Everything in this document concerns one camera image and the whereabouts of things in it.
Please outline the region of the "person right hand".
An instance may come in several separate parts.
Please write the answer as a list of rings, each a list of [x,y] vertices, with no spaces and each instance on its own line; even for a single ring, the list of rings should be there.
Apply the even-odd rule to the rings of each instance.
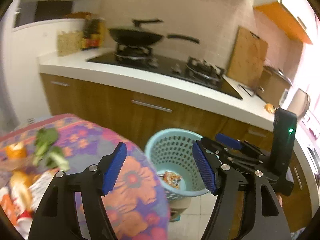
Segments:
[[[280,206],[283,206],[283,200],[282,200],[282,197],[281,197],[281,195],[277,195],[277,199],[278,199],[278,201],[279,201],[279,204],[280,204]]]

